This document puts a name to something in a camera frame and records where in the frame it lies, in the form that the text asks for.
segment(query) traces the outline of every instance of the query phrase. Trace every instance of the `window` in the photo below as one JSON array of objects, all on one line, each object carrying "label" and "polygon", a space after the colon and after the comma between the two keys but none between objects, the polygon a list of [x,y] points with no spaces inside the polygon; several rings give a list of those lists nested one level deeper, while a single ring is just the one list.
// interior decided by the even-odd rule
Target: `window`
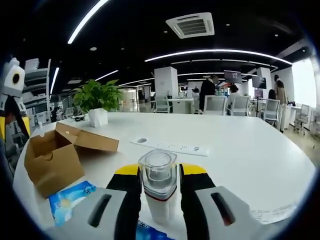
[{"label": "window", "polygon": [[317,105],[316,80],[310,58],[292,65],[294,100],[297,104]]}]

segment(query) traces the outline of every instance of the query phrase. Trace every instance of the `man in black jacket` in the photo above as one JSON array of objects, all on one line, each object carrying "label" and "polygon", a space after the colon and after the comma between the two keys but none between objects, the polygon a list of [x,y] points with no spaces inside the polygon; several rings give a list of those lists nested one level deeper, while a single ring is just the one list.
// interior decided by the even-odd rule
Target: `man in black jacket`
[{"label": "man in black jacket", "polygon": [[201,91],[199,94],[199,109],[204,111],[205,107],[205,98],[208,95],[215,95],[216,92],[216,84],[218,84],[219,78],[216,75],[212,75],[207,80],[203,81],[201,85]]}]

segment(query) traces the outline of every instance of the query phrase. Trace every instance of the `green leaves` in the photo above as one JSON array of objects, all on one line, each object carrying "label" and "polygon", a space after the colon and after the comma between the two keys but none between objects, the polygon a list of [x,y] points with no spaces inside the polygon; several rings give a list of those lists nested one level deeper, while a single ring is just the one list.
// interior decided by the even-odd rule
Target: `green leaves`
[{"label": "green leaves", "polygon": [[74,95],[74,104],[80,106],[84,113],[91,109],[103,108],[107,111],[118,107],[118,99],[122,99],[123,93],[118,90],[115,83],[118,80],[112,80],[102,85],[100,82],[90,80],[82,89],[74,89],[77,93]]}]

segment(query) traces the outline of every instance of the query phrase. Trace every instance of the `bottle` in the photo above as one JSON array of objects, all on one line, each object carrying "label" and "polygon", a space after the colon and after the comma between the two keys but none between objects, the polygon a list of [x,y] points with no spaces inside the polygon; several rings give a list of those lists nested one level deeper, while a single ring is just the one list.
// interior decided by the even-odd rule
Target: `bottle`
[{"label": "bottle", "polygon": [[176,154],[158,149],[139,159],[140,178],[151,216],[160,225],[167,225],[175,214],[176,159]]}]

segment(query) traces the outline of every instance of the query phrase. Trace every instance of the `black ceiling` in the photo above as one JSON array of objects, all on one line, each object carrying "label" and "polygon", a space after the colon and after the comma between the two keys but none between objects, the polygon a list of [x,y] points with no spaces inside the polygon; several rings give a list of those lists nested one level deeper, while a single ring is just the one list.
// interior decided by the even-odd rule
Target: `black ceiling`
[{"label": "black ceiling", "polygon": [[[52,59],[51,72],[60,67],[53,93],[69,89],[67,83],[74,77],[86,81],[119,70],[100,81],[120,79],[119,84],[124,84],[152,78],[154,68],[181,61],[211,60],[173,64],[179,74],[223,70],[247,73],[259,67],[225,60],[252,61],[285,68],[288,65],[283,62],[241,53],[198,53],[151,62],[144,60],[200,49],[238,49],[276,56],[304,37],[295,17],[288,11],[288,5],[279,1],[247,1],[247,4],[242,2],[239,5],[239,1],[227,0],[109,0],[89,20],[74,42],[67,44],[81,19],[98,0],[33,2],[33,5],[25,5],[24,10],[20,10],[27,14],[16,27],[10,52],[21,63],[39,58],[40,67],[45,67],[48,59]],[[212,14],[213,36],[180,39],[166,24],[166,20],[171,18],[205,12]],[[97,51],[90,51],[91,47],[97,47]],[[294,59],[307,53],[298,52]]]}]

